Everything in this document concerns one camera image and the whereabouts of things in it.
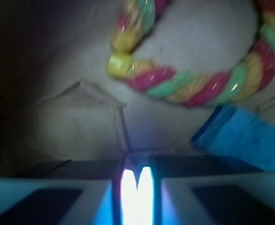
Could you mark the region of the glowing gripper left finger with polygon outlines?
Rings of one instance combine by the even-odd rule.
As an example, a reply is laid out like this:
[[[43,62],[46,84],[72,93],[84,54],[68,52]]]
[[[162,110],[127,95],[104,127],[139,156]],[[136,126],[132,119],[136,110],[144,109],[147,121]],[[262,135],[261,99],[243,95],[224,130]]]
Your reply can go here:
[[[0,177],[3,225],[134,225],[133,173],[120,160],[48,161]]]

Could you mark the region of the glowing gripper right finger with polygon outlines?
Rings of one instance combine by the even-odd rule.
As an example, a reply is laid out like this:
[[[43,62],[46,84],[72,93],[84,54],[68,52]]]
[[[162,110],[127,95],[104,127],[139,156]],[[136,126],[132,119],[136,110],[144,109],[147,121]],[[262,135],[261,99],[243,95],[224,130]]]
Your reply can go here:
[[[142,156],[155,225],[275,225],[275,172],[229,156]]]

